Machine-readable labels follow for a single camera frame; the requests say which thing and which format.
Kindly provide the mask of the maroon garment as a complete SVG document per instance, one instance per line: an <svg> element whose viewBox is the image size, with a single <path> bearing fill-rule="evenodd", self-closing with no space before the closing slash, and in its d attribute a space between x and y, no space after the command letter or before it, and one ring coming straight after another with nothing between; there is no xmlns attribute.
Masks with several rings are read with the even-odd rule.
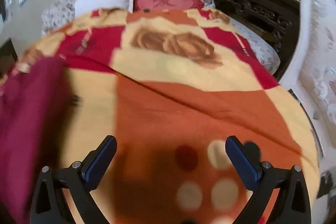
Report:
<svg viewBox="0 0 336 224"><path fill-rule="evenodd" d="M1 86L1 207L11 223L28 223L40 170L56 155L71 99L60 57L43 57Z"/></svg>

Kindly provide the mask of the red orange patchwork blanket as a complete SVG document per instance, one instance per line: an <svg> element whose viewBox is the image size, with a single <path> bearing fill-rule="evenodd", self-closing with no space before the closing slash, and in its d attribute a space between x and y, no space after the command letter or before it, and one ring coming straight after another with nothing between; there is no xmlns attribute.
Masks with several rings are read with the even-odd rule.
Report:
<svg viewBox="0 0 336 224"><path fill-rule="evenodd" d="M232 223L251 193L225 152L235 135L279 168L317 149L299 103L218 10L96 10L27 48L1 79L60 57L71 99L48 166L82 160L107 135L117 153L92 193L110 223Z"/></svg>

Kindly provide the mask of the dark carved wooden cabinet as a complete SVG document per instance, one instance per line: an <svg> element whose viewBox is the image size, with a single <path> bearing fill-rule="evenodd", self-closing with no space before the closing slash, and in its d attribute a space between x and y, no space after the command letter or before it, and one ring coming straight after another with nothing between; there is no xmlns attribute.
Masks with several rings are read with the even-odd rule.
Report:
<svg viewBox="0 0 336 224"><path fill-rule="evenodd" d="M299 2L295 0L214 0L215 6L238 22L252 28L280 57L274 77L287 70L298 42Z"/></svg>

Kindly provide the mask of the white pillow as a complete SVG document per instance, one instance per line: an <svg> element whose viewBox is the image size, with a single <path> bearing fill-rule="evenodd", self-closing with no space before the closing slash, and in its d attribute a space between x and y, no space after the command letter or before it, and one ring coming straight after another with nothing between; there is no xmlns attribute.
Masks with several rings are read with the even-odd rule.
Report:
<svg viewBox="0 0 336 224"><path fill-rule="evenodd" d="M76 0L75 16L79 17L98 9L124 9L133 12L134 0Z"/></svg>

